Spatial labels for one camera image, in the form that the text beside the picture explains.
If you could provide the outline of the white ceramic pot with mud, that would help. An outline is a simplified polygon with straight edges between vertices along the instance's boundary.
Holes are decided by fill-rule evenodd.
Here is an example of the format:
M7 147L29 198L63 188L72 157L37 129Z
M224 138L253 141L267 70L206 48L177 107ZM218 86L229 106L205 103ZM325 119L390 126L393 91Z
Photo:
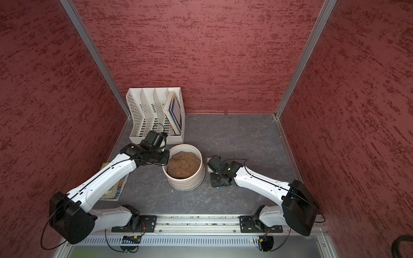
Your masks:
M179 191L195 189L205 177L201 152L195 146L188 144L172 147L168 163L162 167L162 170L169 184Z

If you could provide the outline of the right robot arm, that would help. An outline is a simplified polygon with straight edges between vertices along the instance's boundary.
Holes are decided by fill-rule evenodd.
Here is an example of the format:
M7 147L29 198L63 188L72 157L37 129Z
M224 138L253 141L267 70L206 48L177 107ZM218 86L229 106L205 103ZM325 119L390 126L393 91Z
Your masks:
M239 159L228 163L219 155L207 163L212 187L238 186L252 190L275 203L274 206L261 205L255 214L240 219L244 232L275 232L278 226L289 226L303 236L310 236L319 205L306 186L294 180L282 182L261 175L246 166Z

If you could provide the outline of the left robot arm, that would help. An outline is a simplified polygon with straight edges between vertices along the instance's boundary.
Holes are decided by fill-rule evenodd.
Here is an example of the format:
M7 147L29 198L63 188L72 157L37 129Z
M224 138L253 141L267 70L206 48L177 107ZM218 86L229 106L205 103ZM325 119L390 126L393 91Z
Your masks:
M130 205L96 210L94 205L123 177L141 166L165 166L170 152L165 149L168 134L149 131L140 144L128 144L104 168L68 193L57 192L49 199L46 223L68 243L83 241L90 233L119 227L141 230L140 212Z

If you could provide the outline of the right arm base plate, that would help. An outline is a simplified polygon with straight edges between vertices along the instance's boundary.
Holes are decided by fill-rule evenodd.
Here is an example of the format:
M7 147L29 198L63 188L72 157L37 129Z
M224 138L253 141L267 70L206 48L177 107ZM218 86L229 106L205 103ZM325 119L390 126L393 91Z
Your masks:
M258 217L255 216L239 216L240 230L242 233L283 233L281 225L274 225L271 227L262 223Z

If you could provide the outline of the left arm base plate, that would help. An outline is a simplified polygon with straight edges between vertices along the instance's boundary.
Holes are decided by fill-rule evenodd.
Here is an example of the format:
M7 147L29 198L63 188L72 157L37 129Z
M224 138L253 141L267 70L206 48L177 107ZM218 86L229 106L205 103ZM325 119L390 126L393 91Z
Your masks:
M153 233L157 224L158 217L155 215L140 215L132 217L125 226L112 227L114 233Z

